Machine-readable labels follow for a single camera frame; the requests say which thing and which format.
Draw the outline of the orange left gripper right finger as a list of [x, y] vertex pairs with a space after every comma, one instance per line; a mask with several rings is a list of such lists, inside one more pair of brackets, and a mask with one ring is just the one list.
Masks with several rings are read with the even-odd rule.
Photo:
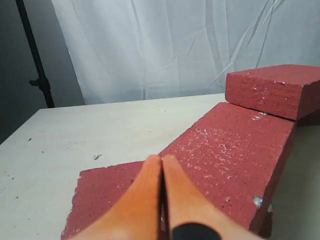
[[174, 155], [162, 158], [171, 240], [259, 240], [196, 188]]

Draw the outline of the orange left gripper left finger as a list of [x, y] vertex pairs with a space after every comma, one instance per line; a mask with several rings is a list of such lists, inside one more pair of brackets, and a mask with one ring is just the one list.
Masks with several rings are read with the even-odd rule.
[[63, 240], [156, 240], [160, 231], [160, 157], [84, 170]]

